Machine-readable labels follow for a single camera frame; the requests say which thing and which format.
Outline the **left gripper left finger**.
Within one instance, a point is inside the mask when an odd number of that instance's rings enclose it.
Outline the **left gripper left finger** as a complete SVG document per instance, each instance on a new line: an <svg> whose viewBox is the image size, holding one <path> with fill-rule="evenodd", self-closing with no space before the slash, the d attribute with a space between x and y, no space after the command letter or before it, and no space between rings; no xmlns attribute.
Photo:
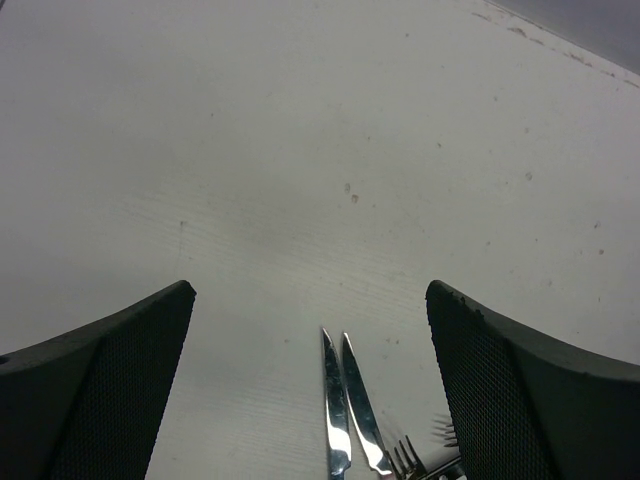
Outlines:
<svg viewBox="0 0 640 480"><path fill-rule="evenodd" d="M195 298L181 280L2 355L2 478L144 478Z"/></svg>

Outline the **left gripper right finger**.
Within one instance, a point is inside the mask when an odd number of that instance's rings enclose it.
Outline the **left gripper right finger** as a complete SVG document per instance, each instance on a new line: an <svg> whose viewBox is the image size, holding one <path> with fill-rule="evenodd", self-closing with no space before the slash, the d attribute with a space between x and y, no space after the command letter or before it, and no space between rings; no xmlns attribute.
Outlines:
<svg viewBox="0 0 640 480"><path fill-rule="evenodd" d="M425 301L467 478L638 478L637 365L555 339L439 280Z"/></svg>

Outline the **black handled fork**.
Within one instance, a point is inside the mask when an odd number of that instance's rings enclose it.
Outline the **black handled fork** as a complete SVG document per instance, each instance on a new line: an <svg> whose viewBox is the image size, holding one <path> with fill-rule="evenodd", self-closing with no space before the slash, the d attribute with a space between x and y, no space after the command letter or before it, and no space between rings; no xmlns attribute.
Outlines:
<svg viewBox="0 0 640 480"><path fill-rule="evenodd" d="M433 420L432 435L441 448L431 454L427 461L429 479L458 480L465 479L453 421L449 416L439 415Z"/></svg>

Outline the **pink handled knife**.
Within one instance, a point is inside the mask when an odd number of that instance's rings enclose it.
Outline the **pink handled knife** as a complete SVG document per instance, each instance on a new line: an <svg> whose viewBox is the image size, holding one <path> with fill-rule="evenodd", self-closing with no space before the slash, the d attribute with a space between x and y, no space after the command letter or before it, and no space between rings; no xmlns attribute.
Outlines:
<svg viewBox="0 0 640 480"><path fill-rule="evenodd" d="M342 333L341 354L351 417L367 464L380 479L394 479L375 413L347 332Z"/></svg>

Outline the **black handled knife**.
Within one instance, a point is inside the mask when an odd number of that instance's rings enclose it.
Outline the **black handled knife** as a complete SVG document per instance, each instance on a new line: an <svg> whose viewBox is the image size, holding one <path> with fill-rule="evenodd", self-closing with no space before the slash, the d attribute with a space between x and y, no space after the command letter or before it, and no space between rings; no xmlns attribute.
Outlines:
<svg viewBox="0 0 640 480"><path fill-rule="evenodd" d="M328 478L343 480L351 467L349 412L339 355L329 332L322 327L324 416L327 435Z"/></svg>

